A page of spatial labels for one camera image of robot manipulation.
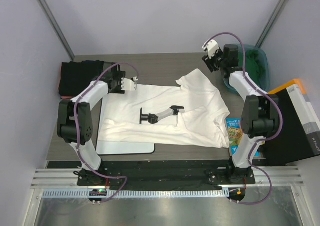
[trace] shirt sleeve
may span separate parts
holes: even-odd
[[[181,89],[190,91],[202,91],[202,92],[213,92],[218,90],[203,74],[200,69],[194,69],[189,74],[176,80],[181,85]]]

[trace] metal floor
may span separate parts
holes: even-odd
[[[83,55],[76,56],[75,61],[104,60],[113,62],[129,62],[139,72],[139,83],[160,86],[177,86],[176,80],[195,68],[201,71],[220,90],[230,110],[229,117],[240,117],[244,101],[239,95],[229,92],[223,83],[220,72],[211,73],[202,61],[203,53],[165,53],[165,54],[124,54],[124,55]],[[123,66],[127,76],[135,76],[134,70]],[[100,114],[98,103],[92,111],[94,132],[92,139],[96,143]],[[102,156],[103,160],[190,160],[190,159],[228,159],[226,148],[207,148],[189,145],[156,144],[153,154],[110,155]],[[53,132],[47,160],[79,160],[74,150]]]
[[[248,188],[245,200],[257,201],[267,192],[268,187]],[[86,198],[43,198],[35,225],[298,226],[303,223],[291,187],[284,186],[275,187],[267,201],[255,206],[230,203],[224,197],[119,199],[101,205],[92,205]]]

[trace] green cloth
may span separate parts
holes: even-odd
[[[260,87],[260,78],[265,72],[263,64],[259,61],[259,52],[257,50],[248,50],[245,52],[245,70],[251,79]],[[244,55],[239,52],[239,66],[242,67]]]

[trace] gray table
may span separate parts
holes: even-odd
[[[160,86],[177,86],[176,79],[199,68],[220,90],[220,93],[230,110],[229,117],[240,117],[244,101],[238,95],[227,90],[220,72],[211,73],[202,61],[203,53],[165,53],[165,54],[124,54],[124,55],[83,55],[76,56],[75,61],[104,60],[113,62],[129,62],[137,66],[140,76],[139,83]],[[132,68],[122,66],[127,76],[135,76]],[[97,140],[98,121],[101,103],[92,110],[94,144]],[[196,160],[196,159],[228,159],[227,148],[207,148],[189,145],[156,144],[153,154],[109,155],[103,160]],[[47,160],[78,160],[74,150],[59,138],[56,131],[53,134]]]

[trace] book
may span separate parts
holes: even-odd
[[[239,147],[243,131],[240,126],[240,118],[227,118],[226,125],[229,134],[230,154],[234,155]],[[259,157],[260,153],[256,152],[255,157]]]

